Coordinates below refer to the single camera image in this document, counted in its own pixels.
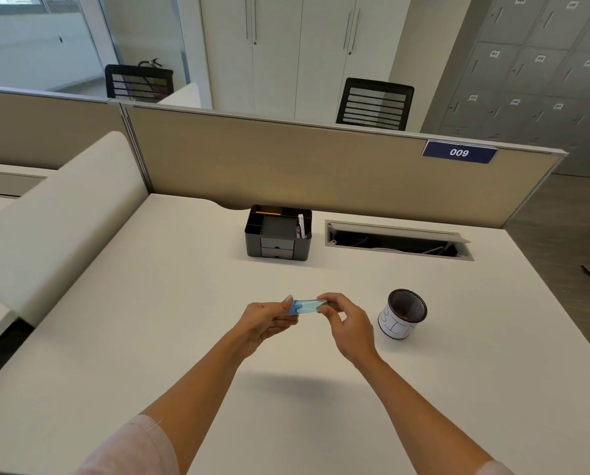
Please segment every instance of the hand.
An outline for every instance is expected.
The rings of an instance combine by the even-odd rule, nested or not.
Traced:
[[[243,316],[230,332],[242,343],[240,347],[242,358],[253,354],[267,338],[297,324],[299,315],[288,315],[292,303],[293,297],[288,295],[282,302],[247,305]]]
[[[365,363],[380,359],[374,346],[374,328],[367,313],[340,293],[324,293],[317,300],[328,300],[328,305],[319,307],[331,324],[332,337],[341,354],[360,368]],[[347,315],[341,320],[338,312]]]

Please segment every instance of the left hand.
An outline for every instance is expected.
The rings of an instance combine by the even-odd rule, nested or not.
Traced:
[[[292,295],[282,302],[249,303],[243,316],[232,328],[231,333],[240,337],[240,355],[246,358],[253,354],[267,338],[296,325],[299,315],[288,315],[293,303]]]

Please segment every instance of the chair backrest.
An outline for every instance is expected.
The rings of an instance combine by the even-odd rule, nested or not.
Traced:
[[[157,103],[174,92],[174,71],[152,66],[106,65],[109,98]]]
[[[346,79],[337,123],[404,130],[412,97],[413,87],[408,85],[372,79]]]

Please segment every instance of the wooden floor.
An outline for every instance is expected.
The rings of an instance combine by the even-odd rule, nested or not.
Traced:
[[[506,230],[590,342],[590,178],[551,175]]]

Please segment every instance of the pen holder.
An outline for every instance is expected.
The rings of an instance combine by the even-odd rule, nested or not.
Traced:
[[[300,214],[304,216],[302,238],[297,235]],[[310,210],[253,205],[244,227],[247,255],[304,262],[310,250],[312,224]]]

